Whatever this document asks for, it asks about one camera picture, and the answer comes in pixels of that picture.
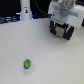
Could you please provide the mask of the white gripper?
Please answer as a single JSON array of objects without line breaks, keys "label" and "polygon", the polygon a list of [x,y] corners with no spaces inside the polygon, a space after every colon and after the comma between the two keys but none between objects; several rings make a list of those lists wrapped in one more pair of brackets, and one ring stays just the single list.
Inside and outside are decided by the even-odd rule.
[{"label": "white gripper", "polygon": [[77,8],[76,0],[52,0],[48,13],[51,19],[80,27],[82,24],[82,10]]}]

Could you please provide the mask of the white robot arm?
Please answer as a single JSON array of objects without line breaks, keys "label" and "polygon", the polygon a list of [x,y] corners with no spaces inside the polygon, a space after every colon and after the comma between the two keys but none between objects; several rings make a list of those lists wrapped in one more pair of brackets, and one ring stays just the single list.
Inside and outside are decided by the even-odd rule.
[{"label": "white robot arm", "polygon": [[79,28],[84,19],[84,6],[77,5],[77,0],[52,0],[48,13],[55,21]]}]

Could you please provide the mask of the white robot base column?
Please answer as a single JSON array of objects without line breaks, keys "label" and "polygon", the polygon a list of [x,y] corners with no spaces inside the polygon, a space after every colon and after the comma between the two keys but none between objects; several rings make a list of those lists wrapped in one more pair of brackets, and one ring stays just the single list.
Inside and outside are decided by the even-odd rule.
[{"label": "white robot base column", "polygon": [[21,19],[30,20],[32,18],[32,12],[30,9],[30,0],[20,0],[21,2]]}]

